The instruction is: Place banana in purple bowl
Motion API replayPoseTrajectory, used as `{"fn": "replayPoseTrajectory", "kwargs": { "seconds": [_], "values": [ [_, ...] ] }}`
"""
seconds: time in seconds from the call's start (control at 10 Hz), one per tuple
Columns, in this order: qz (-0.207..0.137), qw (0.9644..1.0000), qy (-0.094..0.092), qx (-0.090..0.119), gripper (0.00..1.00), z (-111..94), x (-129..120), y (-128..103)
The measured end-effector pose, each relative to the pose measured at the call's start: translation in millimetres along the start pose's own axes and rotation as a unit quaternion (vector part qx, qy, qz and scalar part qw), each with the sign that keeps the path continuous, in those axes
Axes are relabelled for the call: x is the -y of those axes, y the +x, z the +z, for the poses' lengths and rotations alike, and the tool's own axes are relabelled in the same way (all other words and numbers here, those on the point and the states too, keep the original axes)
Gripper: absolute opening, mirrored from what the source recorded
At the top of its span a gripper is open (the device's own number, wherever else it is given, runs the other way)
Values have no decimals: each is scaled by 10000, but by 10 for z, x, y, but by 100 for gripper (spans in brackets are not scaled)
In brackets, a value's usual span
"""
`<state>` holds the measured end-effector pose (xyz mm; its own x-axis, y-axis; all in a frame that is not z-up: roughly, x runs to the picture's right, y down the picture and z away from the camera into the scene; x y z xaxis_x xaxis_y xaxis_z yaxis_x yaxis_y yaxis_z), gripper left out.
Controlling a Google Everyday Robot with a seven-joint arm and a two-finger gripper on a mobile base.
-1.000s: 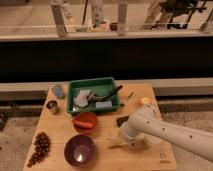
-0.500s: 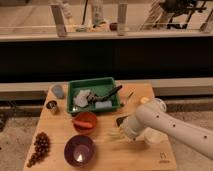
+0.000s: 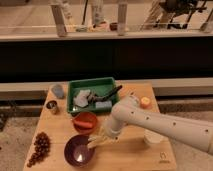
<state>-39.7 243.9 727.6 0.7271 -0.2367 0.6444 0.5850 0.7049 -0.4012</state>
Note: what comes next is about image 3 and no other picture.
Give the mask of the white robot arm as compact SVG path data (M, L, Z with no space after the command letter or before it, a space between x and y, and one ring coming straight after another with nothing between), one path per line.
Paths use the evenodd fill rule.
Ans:
M213 155L213 123L154 113L140 108L134 95L122 98L113 105L102 124L103 135L114 139L121 134L124 124L154 131L200 151Z

